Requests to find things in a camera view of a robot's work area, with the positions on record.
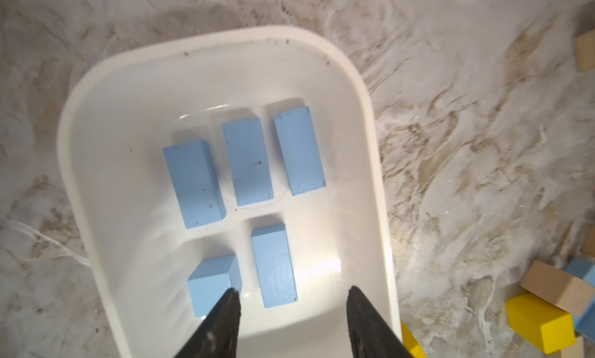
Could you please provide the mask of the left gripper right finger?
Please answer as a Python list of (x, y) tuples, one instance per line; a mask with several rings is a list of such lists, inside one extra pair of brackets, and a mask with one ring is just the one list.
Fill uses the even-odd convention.
[(349, 290), (346, 317), (354, 358), (413, 357), (357, 286)]

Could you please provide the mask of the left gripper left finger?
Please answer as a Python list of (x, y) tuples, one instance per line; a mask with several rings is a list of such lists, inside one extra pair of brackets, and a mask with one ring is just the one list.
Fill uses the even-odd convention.
[(174, 357), (236, 357), (240, 317), (240, 294), (229, 288)]

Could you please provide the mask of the blue cube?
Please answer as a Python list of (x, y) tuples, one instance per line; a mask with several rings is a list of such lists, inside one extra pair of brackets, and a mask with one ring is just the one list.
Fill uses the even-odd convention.
[(243, 282), (237, 256), (203, 260), (187, 283), (195, 316), (203, 319), (229, 288), (242, 291)]

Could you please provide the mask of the white rectangular tray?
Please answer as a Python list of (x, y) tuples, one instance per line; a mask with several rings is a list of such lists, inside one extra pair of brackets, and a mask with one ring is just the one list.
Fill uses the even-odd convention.
[[(292, 195), (274, 117), (310, 108), (326, 186)], [(222, 124), (260, 119), (274, 198), (238, 206)], [(226, 207), (186, 229), (163, 149), (204, 139)], [(398, 293), (373, 106), (329, 40), (265, 26), (110, 57), (74, 87), (57, 156), (119, 354), (173, 357), (201, 324), (187, 279), (237, 256), (241, 357), (349, 357), (346, 301), (359, 287), (396, 335)], [(297, 302), (265, 308), (255, 229), (284, 224)]]

